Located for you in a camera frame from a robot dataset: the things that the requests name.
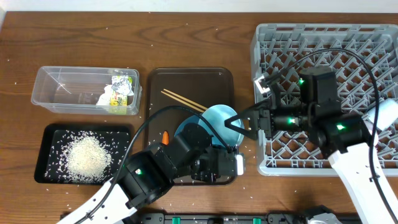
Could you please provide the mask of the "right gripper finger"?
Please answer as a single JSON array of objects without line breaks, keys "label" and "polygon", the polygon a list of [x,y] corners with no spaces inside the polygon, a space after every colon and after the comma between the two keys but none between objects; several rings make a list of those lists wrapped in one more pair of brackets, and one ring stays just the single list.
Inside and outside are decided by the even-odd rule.
[{"label": "right gripper finger", "polygon": [[264,117],[265,110],[268,110],[270,107],[271,107],[271,101],[263,100],[246,108],[245,110],[242,110],[241,112],[237,113],[237,115],[234,115],[226,119],[225,123],[232,123],[233,121],[236,121],[238,119],[248,119],[248,118],[250,120],[257,121],[259,118]]},{"label": "right gripper finger", "polygon": [[236,131],[237,133],[240,133],[249,139],[258,140],[258,126],[255,124],[253,120],[249,120],[249,126],[247,129],[245,127],[240,128],[239,126],[232,124],[232,122],[233,121],[230,121],[229,119],[225,120],[224,121],[225,127],[232,129],[233,131]]}]

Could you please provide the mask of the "light blue bowl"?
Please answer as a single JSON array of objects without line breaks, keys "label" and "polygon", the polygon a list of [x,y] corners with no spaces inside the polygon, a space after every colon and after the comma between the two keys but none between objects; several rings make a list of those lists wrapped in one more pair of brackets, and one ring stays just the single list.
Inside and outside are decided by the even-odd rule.
[{"label": "light blue bowl", "polygon": [[[242,143],[244,136],[232,129],[227,128],[224,125],[225,120],[235,115],[237,115],[237,112],[227,105],[214,105],[208,108],[202,114],[202,116],[211,124],[214,130],[220,135],[227,145],[239,146]],[[199,120],[198,124],[202,126],[208,132],[208,134],[213,136],[211,139],[212,145],[222,146],[222,143],[219,141],[219,139],[201,119]],[[231,124],[239,128],[244,128],[244,124],[241,119],[235,120]]]}]

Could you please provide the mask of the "yellow snack wrapper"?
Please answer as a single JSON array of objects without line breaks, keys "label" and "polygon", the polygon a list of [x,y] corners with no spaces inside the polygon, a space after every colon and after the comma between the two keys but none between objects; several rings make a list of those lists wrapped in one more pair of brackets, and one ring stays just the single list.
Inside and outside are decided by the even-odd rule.
[{"label": "yellow snack wrapper", "polygon": [[114,75],[111,77],[111,96],[109,105],[111,113],[127,114],[128,97],[133,96],[132,78],[128,75]]}]

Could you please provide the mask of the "white pink cup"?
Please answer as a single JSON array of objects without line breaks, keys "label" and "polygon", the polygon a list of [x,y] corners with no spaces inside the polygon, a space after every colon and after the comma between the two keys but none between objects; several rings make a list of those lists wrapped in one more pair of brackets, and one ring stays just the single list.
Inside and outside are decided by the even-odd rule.
[{"label": "white pink cup", "polygon": [[[371,129],[376,117],[376,108],[370,109],[366,113],[365,125]],[[379,104],[379,113],[377,116],[377,129],[384,131],[391,126],[397,119],[397,102],[388,98]]]}]

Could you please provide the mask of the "white tissue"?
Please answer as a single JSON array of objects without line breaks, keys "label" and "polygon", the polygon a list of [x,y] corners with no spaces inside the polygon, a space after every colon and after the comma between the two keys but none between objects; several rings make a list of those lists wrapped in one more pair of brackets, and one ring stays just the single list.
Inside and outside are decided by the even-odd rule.
[{"label": "white tissue", "polygon": [[104,93],[100,95],[96,105],[97,106],[109,106],[111,102],[111,97],[113,94],[113,89],[111,85],[106,85],[104,87]]}]

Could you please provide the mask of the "white rice pile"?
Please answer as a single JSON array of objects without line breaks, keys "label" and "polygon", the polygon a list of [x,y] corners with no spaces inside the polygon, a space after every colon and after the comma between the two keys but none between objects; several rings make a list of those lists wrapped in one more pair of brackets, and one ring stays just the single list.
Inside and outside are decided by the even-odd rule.
[{"label": "white rice pile", "polygon": [[44,180],[101,185],[117,171],[129,143],[130,134],[124,131],[56,131]]}]

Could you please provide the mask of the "blue plate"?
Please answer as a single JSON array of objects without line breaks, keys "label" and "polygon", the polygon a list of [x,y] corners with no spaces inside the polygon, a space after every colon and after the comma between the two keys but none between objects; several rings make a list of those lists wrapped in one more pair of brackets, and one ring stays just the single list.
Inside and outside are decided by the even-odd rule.
[{"label": "blue plate", "polygon": [[174,137],[178,141],[185,141],[189,144],[203,143],[208,135],[198,124],[199,117],[191,116],[187,118],[176,130]]}]

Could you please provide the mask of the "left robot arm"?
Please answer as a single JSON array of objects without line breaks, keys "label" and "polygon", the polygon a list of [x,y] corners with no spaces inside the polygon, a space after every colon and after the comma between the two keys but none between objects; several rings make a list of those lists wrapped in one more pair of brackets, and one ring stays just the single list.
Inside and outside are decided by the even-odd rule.
[{"label": "left robot arm", "polygon": [[212,143],[205,128],[188,123],[167,145],[154,144],[131,155],[121,173],[106,181],[87,202],[60,219],[69,223],[122,223],[165,195],[180,177],[213,184],[244,172],[237,149]]}]

